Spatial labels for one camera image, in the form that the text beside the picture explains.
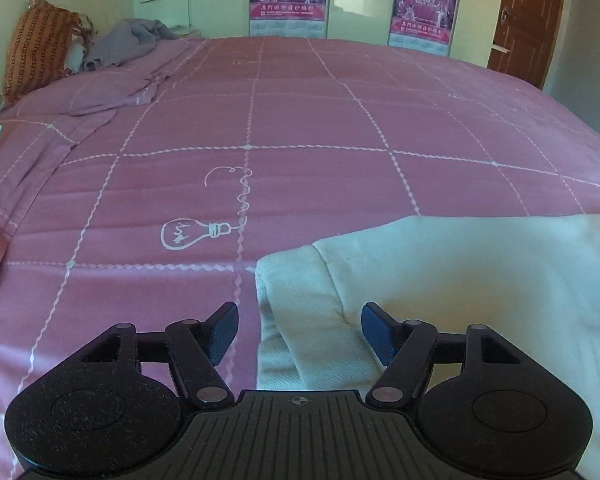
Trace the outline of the white pants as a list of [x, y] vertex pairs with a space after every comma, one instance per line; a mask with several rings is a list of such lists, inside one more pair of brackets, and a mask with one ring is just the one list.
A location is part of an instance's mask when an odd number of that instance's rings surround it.
[[407, 217], [268, 255], [256, 286], [260, 389], [368, 390], [369, 302], [445, 333], [484, 324], [588, 404], [579, 471], [600, 479], [600, 214]]

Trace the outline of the grey crumpled garment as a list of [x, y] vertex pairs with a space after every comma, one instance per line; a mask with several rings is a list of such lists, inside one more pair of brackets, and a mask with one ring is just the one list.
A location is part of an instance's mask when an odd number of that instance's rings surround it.
[[159, 20], [130, 18], [98, 37], [84, 56], [82, 72], [118, 67], [155, 50], [159, 41], [177, 40], [178, 35]]

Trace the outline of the pink pillow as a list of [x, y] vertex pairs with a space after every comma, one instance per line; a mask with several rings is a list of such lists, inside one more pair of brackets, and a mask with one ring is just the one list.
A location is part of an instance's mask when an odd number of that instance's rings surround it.
[[68, 114], [82, 116], [148, 104], [156, 95], [158, 83], [159, 78], [151, 74], [99, 70], [71, 98]]

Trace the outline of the brown wooden door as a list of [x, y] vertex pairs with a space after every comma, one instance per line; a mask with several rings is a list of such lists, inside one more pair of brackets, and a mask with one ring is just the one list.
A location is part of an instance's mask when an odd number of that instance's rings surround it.
[[542, 88], [552, 60], [564, 0], [501, 0], [490, 70]]

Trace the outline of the right purple poster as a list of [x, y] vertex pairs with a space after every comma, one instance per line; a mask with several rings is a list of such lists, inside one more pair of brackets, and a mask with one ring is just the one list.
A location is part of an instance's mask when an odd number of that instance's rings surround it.
[[388, 46], [448, 56], [457, 0], [393, 0]]

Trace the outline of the pink checked bed cover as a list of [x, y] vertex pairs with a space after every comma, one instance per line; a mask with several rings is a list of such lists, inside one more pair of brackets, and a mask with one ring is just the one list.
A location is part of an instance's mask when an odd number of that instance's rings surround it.
[[600, 135], [525, 82], [341, 40], [163, 41], [120, 68], [148, 104], [82, 116], [94, 73], [0, 115], [0, 479], [9, 402], [111, 325], [162, 330], [234, 301], [220, 371], [257, 378], [254, 270], [406, 216], [600, 212]]

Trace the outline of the orange patterned pillow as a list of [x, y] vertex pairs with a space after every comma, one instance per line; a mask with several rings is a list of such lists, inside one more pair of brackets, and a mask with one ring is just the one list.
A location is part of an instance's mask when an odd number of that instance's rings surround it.
[[28, 93], [76, 74], [94, 37], [86, 14], [27, 0], [7, 48], [2, 98], [12, 105]]

